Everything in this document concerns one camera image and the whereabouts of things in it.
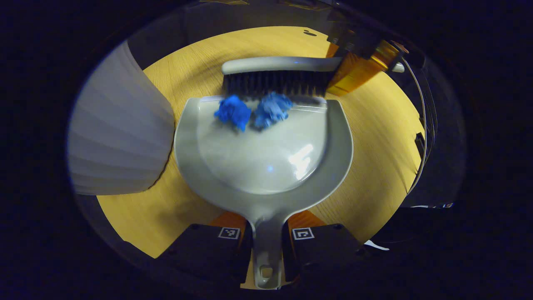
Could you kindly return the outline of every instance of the black bristles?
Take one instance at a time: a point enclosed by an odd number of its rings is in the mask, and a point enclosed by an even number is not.
[[[262,71],[224,75],[227,95],[261,97],[270,91],[303,96],[325,96],[334,72]]]

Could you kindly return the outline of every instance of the hand brush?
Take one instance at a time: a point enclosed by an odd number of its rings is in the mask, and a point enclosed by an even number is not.
[[[226,94],[262,96],[270,91],[324,96],[341,57],[254,57],[222,65]]]

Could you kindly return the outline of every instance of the wire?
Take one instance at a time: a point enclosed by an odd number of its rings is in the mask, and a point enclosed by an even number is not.
[[[418,88],[418,92],[420,93],[420,100],[422,101],[422,114],[423,114],[423,117],[424,117],[424,139],[426,140],[425,143],[424,143],[424,155],[422,156],[422,162],[420,162],[420,168],[418,169],[418,173],[416,174],[416,178],[415,178],[415,181],[414,181],[411,189],[409,189],[409,192],[407,192],[407,195],[409,195],[409,193],[411,193],[411,191],[415,188],[416,184],[420,180],[420,175],[422,175],[422,170],[424,169],[424,165],[426,164],[427,120],[426,120],[426,103],[424,102],[424,95],[422,94],[422,89],[420,88],[420,84],[418,83],[418,80],[416,79],[415,73],[413,73],[413,70],[411,69],[411,67],[409,66],[409,64],[405,60],[405,58],[402,57],[401,59],[403,60],[403,62],[407,66],[407,68],[409,69],[409,72],[411,73],[411,76],[415,80],[416,87]]]

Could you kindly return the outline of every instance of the blue paper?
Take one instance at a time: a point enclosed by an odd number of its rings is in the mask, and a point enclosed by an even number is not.
[[[263,129],[285,120],[289,117],[287,111],[292,106],[293,103],[287,96],[271,92],[261,99],[261,103],[259,103],[257,109],[254,111],[254,126]]]
[[[244,131],[246,124],[250,119],[252,110],[242,102],[237,95],[230,96],[220,101],[219,110],[215,111],[215,117],[218,117],[223,123],[231,120],[237,128]]]

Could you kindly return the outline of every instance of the white lampshade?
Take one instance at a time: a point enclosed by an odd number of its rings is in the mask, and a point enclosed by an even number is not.
[[[67,142],[74,190],[146,190],[163,171],[173,133],[170,103],[122,43],[97,66],[74,106]]]

